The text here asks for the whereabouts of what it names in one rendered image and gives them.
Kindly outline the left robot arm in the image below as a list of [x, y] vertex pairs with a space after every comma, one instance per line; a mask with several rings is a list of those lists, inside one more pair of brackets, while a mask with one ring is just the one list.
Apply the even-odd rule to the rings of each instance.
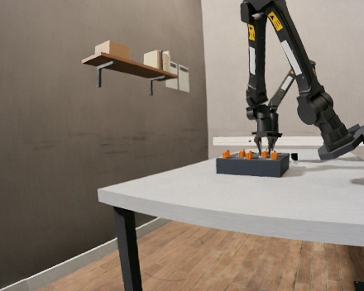
[[[262, 11], [263, 10], [263, 11]], [[282, 45], [298, 85], [300, 120], [318, 125], [328, 152], [353, 141], [344, 123], [333, 110], [333, 99], [315, 76], [302, 40], [290, 16], [285, 0], [243, 0], [241, 21], [247, 23], [249, 80], [246, 89], [247, 118], [251, 121], [271, 118], [266, 96], [266, 23], [269, 19]], [[317, 94], [316, 94], [317, 93]], [[263, 102], [263, 103], [262, 103]], [[252, 108], [252, 109], [251, 109]], [[258, 114], [256, 109], [258, 109]]]

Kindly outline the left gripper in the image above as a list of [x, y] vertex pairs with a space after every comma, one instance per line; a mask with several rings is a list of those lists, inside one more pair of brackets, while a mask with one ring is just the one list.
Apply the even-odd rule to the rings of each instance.
[[[273, 143], [275, 141], [275, 136], [273, 136], [273, 134], [277, 134], [277, 131], [271, 131], [271, 119], [270, 118], [264, 118], [264, 121], [262, 121], [261, 118], [257, 119], [257, 127], [258, 127], [258, 131], [252, 131], [251, 134], [256, 135], [256, 137], [258, 137], [258, 138], [255, 137], [254, 141], [259, 150], [259, 153], [261, 155], [261, 148], [259, 148], [259, 143], [260, 143], [260, 147], [261, 147], [262, 137], [268, 137], [268, 153], [270, 155], [271, 147], [273, 146]], [[269, 131], [271, 131], [271, 132], [269, 132]]]

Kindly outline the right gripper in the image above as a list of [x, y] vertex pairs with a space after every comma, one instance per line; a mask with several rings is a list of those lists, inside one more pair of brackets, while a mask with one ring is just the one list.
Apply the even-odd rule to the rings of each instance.
[[[275, 141], [274, 141], [274, 143], [273, 143], [272, 150], [274, 149], [275, 143], [277, 142], [278, 138], [281, 138], [282, 133], [277, 133], [276, 135], [277, 135], [277, 136], [275, 136]], [[278, 137], [278, 138], [277, 138], [277, 137]]]

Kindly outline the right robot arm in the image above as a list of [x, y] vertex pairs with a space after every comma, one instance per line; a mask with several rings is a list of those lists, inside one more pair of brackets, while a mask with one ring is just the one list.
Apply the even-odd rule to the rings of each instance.
[[[309, 61], [312, 65], [315, 76], [317, 78], [317, 74], [316, 74], [316, 70], [315, 70], [316, 63], [312, 60], [309, 60]], [[275, 94], [272, 96], [271, 100], [269, 101], [269, 103], [267, 105], [267, 106], [270, 106], [271, 119], [273, 119], [273, 121], [274, 121], [274, 131], [277, 131], [277, 133], [279, 133], [279, 124], [277, 123], [279, 120], [279, 114], [277, 114], [276, 111], [278, 109], [278, 105], [280, 105], [281, 101], [283, 100], [284, 96], [286, 95], [286, 93], [288, 92], [288, 90], [290, 89], [290, 86], [292, 85], [292, 83], [294, 81], [295, 81], [295, 76], [293, 74], [292, 69], [290, 69], [288, 74], [285, 76], [283, 82], [281, 83], [281, 85], [279, 86], [279, 88], [277, 89]]]

